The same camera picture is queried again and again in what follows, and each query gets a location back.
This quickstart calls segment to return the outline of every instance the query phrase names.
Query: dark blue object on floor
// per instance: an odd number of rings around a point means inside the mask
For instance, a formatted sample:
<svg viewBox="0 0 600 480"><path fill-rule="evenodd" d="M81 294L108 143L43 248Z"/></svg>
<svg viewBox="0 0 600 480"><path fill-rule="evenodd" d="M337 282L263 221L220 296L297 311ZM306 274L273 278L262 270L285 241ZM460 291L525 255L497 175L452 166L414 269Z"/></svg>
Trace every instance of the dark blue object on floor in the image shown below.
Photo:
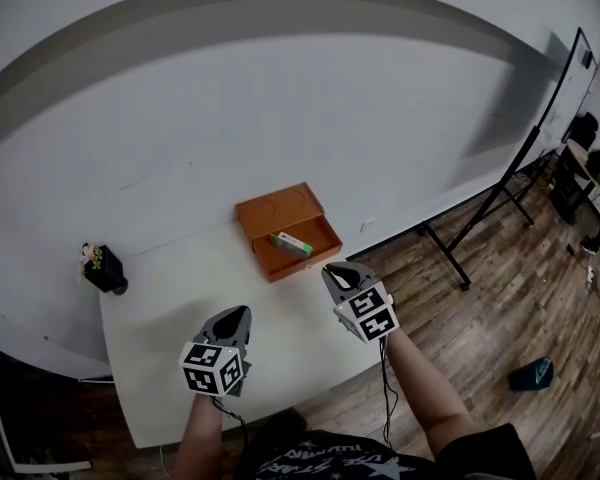
<svg viewBox="0 0 600 480"><path fill-rule="evenodd" d="M518 368L509 374L511 391L539 391L548 388L553 380L553 363L548 357Z"/></svg>

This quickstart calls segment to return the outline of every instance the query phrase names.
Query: orange box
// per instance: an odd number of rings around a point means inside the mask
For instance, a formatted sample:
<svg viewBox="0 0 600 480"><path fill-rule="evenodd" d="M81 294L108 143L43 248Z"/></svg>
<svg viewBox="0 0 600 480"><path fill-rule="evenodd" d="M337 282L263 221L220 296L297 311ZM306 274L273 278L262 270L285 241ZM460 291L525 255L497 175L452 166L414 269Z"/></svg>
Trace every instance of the orange box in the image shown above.
<svg viewBox="0 0 600 480"><path fill-rule="evenodd" d="M309 185L301 183L236 205L238 219L269 282L278 281L342 249ZM281 231L313 247L307 259L276 249L269 234Z"/></svg>

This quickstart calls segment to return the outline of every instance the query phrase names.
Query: black metal frame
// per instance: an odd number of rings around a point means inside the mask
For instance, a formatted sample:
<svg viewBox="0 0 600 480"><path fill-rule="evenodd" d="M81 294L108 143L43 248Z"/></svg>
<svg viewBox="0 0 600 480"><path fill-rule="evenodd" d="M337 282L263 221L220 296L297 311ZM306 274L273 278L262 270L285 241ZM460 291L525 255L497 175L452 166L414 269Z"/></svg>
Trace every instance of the black metal frame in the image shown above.
<svg viewBox="0 0 600 480"><path fill-rule="evenodd" d="M462 278L462 284L460 285L460 288L463 291L466 291L469 289L469 287L471 286L471 279L469 279L469 276L462 269L462 267L460 266L458 261L454 258L453 250L460 244L460 242L462 242L462 240L467 236L467 234L469 234L469 232L473 229L473 227L476 224L478 224L482 219L484 219L485 217L487 217L488 215L490 215L491 213L493 213L494 211L499 209L504 204L506 204L508 202L512 202L516 206L516 208L518 208L520 213L522 213L522 215L524 216L524 218L527 221L527 222L525 222L524 227L529 228L534 225L533 219L529 216L529 214L526 212L526 210L524 209L524 207L522 206L521 203L522 203L522 199L529 193L529 190L531 190L531 187L533 187L533 185L535 185L536 181L538 180L538 178L544 171L545 167L547 166L548 160L545 161L544 164L542 165L542 167L540 169L538 169L538 171L534 174L533 179L530 181L530 183L527 184L522 190L520 190L516 194L511 194L511 192L506 188L506 184L516 173L516 171L520 167L520 164L522 163L524 158L527 156L527 154L531 150L531 147L533 146L536 139L538 138L538 135L540 134L540 129L542 128L542 124L544 123L545 118L549 114L549 110L551 110L551 107L553 106L553 103L555 102L555 100L558 96L558 92L560 91L560 88L562 87L562 84L566 77L567 71L569 70L569 67L571 66L571 61L573 60L573 57L575 55L575 52L576 52L576 49L578 46L578 42L579 42L581 36L587 43L589 50L591 50L591 45L589 44L587 37L585 36L583 30L580 27L578 27L578 31L576 33L576 38L573 42L573 46L571 47L571 51L569 52L569 57L564 66L564 69L562 70L562 74L560 75L560 80L558 81L558 85L556 86L555 91L553 91L553 94L551 95L551 100L549 100L549 104L547 105L544 113L542 114L540 121L538 122L537 125L535 125L531 129L531 131L529 132L529 135L527 136L524 143L522 144L522 147L518 151L518 154L515 156L515 158L511 162L511 164L509 164L509 167L507 167L507 170L505 171L505 173L502 175L500 180L495 184L495 186L491 189L491 193L489 194L489 196L485 199L485 201L482 203L480 208L478 208L478 211L476 211L476 213L473 215L473 217L471 217L471 219L466 224L466 226L457 234L457 236L451 241L451 243L449 245L445 245L442 242L442 240L440 240L440 237L438 235L436 235L436 232L430 226L430 223L433 222L436 218L438 218L438 216L425 220L418 227L418 232L421 235L424 235L425 233L429 234L429 236L433 239L433 241L436 243L436 245L440 248L442 253L447 257L447 259L449 260L451 265L453 265L453 268L456 269L456 271ZM598 63L595 61L595 58L593 59L593 62L597 67ZM503 201L502 203L496 205L494 208L492 208L490 210L489 208L491 207L491 205L494 203L494 201L497 199L497 197L503 192L507 196L507 199L505 201Z"/></svg>

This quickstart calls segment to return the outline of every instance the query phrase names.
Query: person's arm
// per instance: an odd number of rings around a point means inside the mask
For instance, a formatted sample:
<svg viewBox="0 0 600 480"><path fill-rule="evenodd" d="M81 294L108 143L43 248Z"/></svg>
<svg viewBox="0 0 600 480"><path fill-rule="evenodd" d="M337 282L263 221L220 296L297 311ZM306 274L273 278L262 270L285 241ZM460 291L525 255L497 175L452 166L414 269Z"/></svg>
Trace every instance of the person's arm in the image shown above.
<svg viewBox="0 0 600 480"><path fill-rule="evenodd" d="M196 395L189 422L176 455L176 480L222 478L222 413L211 398Z"/></svg>
<svg viewBox="0 0 600 480"><path fill-rule="evenodd" d="M478 432L456 390L402 329L389 334L387 357L434 456L455 439Z"/></svg>

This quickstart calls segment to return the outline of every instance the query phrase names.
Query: person's right arm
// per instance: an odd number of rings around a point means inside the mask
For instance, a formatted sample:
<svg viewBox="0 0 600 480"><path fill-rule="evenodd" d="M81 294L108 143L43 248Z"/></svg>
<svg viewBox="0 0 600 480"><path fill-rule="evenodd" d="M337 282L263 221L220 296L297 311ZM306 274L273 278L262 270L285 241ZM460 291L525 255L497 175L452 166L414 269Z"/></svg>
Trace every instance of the person's right arm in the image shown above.
<svg viewBox="0 0 600 480"><path fill-rule="evenodd" d="M389 334L387 357L435 457L450 442L479 431L453 386L402 329Z"/></svg>

